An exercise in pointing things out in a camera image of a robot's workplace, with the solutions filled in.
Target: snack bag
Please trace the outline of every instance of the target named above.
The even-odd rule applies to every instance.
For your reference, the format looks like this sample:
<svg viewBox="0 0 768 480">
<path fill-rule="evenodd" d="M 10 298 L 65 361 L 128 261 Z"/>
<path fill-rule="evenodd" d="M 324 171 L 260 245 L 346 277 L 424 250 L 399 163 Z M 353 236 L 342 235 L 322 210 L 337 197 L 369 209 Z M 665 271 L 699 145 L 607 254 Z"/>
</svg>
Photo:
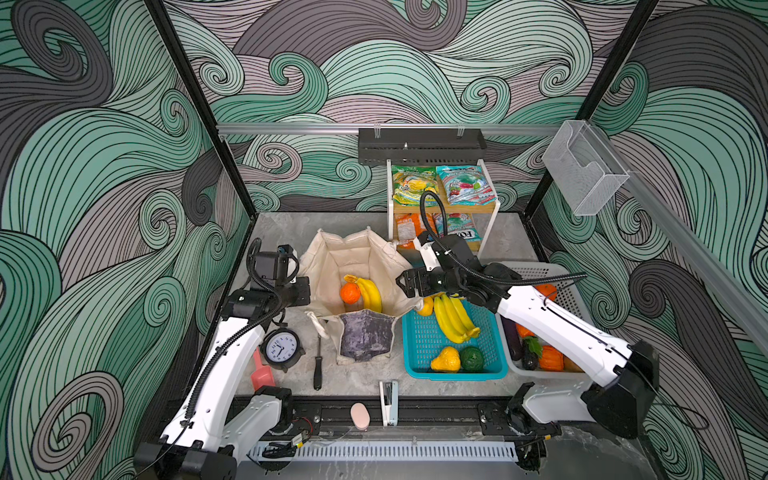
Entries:
<svg viewBox="0 0 768 480">
<path fill-rule="evenodd" d="M 435 214 L 435 225 L 438 235 L 442 235 L 442 214 Z M 455 233 L 468 242 L 479 242 L 482 240 L 480 233 L 475 227 L 470 214 L 449 214 L 448 215 L 448 235 Z"/>
<path fill-rule="evenodd" d="M 418 206 L 424 190 L 430 190 L 437 194 L 437 175 L 435 169 L 430 167 L 403 167 L 392 166 L 392 185 L 394 194 L 392 198 L 398 204 Z M 434 207 L 437 202 L 431 197 L 426 201 L 427 207 Z"/>
<path fill-rule="evenodd" d="M 451 205 L 486 205 L 496 199 L 480 167 L 437 167 Z"/>
<path fill-rule="evenodd" d="M 435 230 L 435 221 L 432 219 L 432 215 L 427 214 L 427 221 L 429 226 Z M 421 214 L 402 214 L 395 215 L 395 223 L 397 227 L 397 244 L 399 247 L 413 250 L 415 245 L 413 239 L 418 237 L 426 227 L 422 222 Z"/>
</svg>

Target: pink soap bar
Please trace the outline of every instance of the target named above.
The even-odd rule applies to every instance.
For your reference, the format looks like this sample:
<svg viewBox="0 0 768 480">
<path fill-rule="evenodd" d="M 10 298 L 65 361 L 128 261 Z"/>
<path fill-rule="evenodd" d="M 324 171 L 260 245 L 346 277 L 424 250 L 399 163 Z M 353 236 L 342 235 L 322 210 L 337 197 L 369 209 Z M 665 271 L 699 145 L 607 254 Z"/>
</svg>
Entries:
<svg viewBox="0 0 768 480">
<path fill-rule="evenodd" d="M 368 413 L 368 409 L 362 403 L 356 403 L 350 410 L 352 415 L 352 421 L 355 423 L 355 427 L 358 430 L 365 430 L 371 423 L 371 415 Z"/>
</svg>

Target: black mounting rail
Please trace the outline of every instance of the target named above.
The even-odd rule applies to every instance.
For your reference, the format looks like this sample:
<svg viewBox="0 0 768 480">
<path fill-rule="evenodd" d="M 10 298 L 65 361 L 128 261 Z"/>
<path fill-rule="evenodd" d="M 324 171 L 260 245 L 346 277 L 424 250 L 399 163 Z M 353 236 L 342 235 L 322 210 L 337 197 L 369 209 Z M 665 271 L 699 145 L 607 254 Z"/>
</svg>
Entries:
<svg viewBox="0 0 768 480">
<path fill-rule="evenodd" d="M 364 165 L 476 163 L 485 149 L 479 128 L 361 128 L 357 137 L 357 157 Z"/>
</svg>

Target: eggplant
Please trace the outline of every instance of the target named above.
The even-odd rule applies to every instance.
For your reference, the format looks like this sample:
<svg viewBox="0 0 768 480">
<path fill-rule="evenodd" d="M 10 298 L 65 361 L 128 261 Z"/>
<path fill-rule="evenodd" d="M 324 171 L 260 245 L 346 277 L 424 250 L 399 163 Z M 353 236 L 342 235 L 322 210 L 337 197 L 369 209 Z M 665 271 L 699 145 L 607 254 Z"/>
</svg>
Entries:
<svg viewBox="0 0 768 480">
<path fill-rule="evenodd" d="M 538 368 L 538 355 L 528 348 L 528 343 L 523 342 L 523 361 L 524 370 L 536 370 Z"/>
<path fill-rule="evenodd" d="M 504 327 L 504 337 L 506 338 L 507 346 L 509 347 L 509 356 L 515 361 L 523 358 L 523 345 L 520 342 L 517 324 L 503 316 L 502 327 Z"/>
</svg>

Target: pink dustpan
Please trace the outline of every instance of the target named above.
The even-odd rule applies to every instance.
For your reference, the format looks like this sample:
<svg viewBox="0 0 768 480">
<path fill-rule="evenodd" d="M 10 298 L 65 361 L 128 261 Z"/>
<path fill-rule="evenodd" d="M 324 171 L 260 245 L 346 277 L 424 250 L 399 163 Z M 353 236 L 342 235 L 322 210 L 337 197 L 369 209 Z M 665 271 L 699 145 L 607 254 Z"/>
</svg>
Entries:
<svg viewBox="0 0 768 480">
<path fill-rule="evenodd" d="M 272 377 L 272 367 L 261 364 L 261 355 L 259 349 L 253 352 L 253 361 L 256 363 L 256 372 L 250 374 L 250 381 L 253 383 L 253 391 L 256 392 L 265 385 L 275 386 L 275 379 Z"/>
</svg>

